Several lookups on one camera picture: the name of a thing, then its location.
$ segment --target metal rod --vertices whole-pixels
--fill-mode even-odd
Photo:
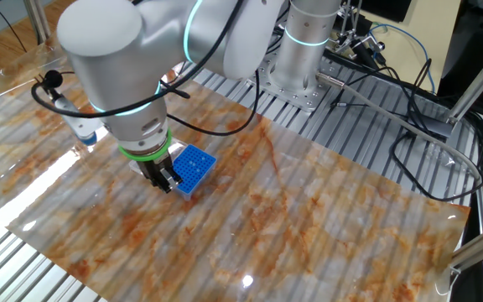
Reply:
[[[342,22],[342,30],[340,31],[340,36],[343,36],[345,33],[345,24],[348,22],[348,14],[350,13],[350,8],[351,8],[350,5],[351,5],[351,0],[348,0],[348,3],[344,8],[344,21]]]
[[[37,43],[42,44],[47,40],[51,32],[49,31],[48,19],[44,12],[41,0],[23,0],[25,8],[27,9],[27,15],[33,26],[34,33],[37,36]]]
[[[362,0],[359,0],[359,4],[357,5],[356,21],[353,23],[353,30],[355,31],[355,33],[357,32],[357,22],[359,22],[359,15],[361,14],[361,5]]]
[[[471,106],[476,102],[476,99],[483,92],[483,69],[470,84],[469,88],[465,91],[460,100],[450,110],[447,116],[447,122],[455,125],[469,110]]]
[[[466,270],[483,260],[483,234],[454,252],[450,266],[459,271]]]

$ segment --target metal slotted surface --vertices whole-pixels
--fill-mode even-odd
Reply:
[[[359,73],[333,64],[329,73],[342,80],[351,80]],[[227,80],[203,70],[195,81],[223,96],[250,107],[254,102],[254,87],[247,83]],[[406,111],[406,99],[398,86],[370,77],[355,88],[387,110]],[[258,113],[310,138],[337,153],[416,190],[410,180],[389,157],[389,147],[401,134],[399,126],[365,107],[337,107],[329,104],[338,91],[331,90],[316,111],[307,113],[265,93],[262,94]],[[342,102],[355,102],[347,93]],[[432,102],[419,102],[424,114],[438,117],[444,108]],[[473,160],[477,159],[477,143],[473,129],[460,123],[449,143]],[[399,158],[434,195],[450,196],[465,191],[473,180],[458,164],[448,164],[444,154],[435,154],[425,142],[406,142],[397,148]],[[468,206],[470,197],[455,203]],[[0,301],[105,301],[42,254],[0,226]]]

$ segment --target metal mounting plate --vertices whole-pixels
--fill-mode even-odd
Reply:
[[[319,104],[324,99],[325,94],[329,90],[329,86],[324,84],[318,84],[313,91],[305,91],[304,93],[292,92],[277,86],[271,81],[269,73],[271,66],[277,57],[277,53],[271,53],[264,57],[264,60],[260,64],[258,70],[260,71],[260,87],[263,91],[275,96],[279,100],[285,101],[293,106],[300,108],[305,112],[313,112],[318,108]],[[320,62],[320,69],[329,73],[334,68],[330,63],[326,61]],[[249,82],[255,84],[255,76],[249,78]]]

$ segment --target blue light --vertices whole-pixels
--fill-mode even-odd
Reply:
[[[307,42],[299,41],[298,39],[292,37],[292,35],[286,29],[284,29],[284,32],[286,33],[286,35],[290,39],[292,39],[293,42],[304,45],[304,46],[320,46],[320,45],[327,43],[327,41],[329,41],[329,39],[326,39],[324,42],[320,42],[320,43],[307,43]]]
[[[161,86],[159,85],[159,82],[158,82],[158,88],[156,88],[156,93],[154,93],[154,95],[157,95],[158,92],[161,90]],[[100,109],[98,107],[96,107],[92,102],[91,103],[91,106],[98,112],[105,112],[105,110],[103,109]],[[136,112],[140,112],[141,110],[143,110],[144,108],[150,106],[150,103],[148,104],[145,104],[145,105],[142,105],[140,107],[137,107],[135,109],[132,109],[130,111],[127,111],[127,112],[123,112],[123,113],[118,113],[116,114],[118,117],[123,117],[123,116],[126,116],[126,115],[130,115],[130,114],[133,114],[133,113],[136,113]]]
[[[190,17],[188,18],[188,22],[185,25],[184,29],[184,53],[185,57],[188,59],[189,62],[194,63],[193,60],[190,58],[190,28],[191,24],[193,23],[193,18],[195,17],[195,14],[197,13],[197,10],[199,10],[199,6],[202,4],[203,0],[197,0],[193,8],[191,9]]]

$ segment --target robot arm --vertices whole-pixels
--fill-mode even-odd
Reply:
[[[217,41],[236,0],[79,0],[57,34],[91,105],[132,105],[159,92],[159,80],[184,60],[199,62]],[[206,68],[233,80],[252,74],[265,55],[282,0],[246,0]],[[165,192],[180,181],[167,151],[165,101],[101,119],[122,153]]]

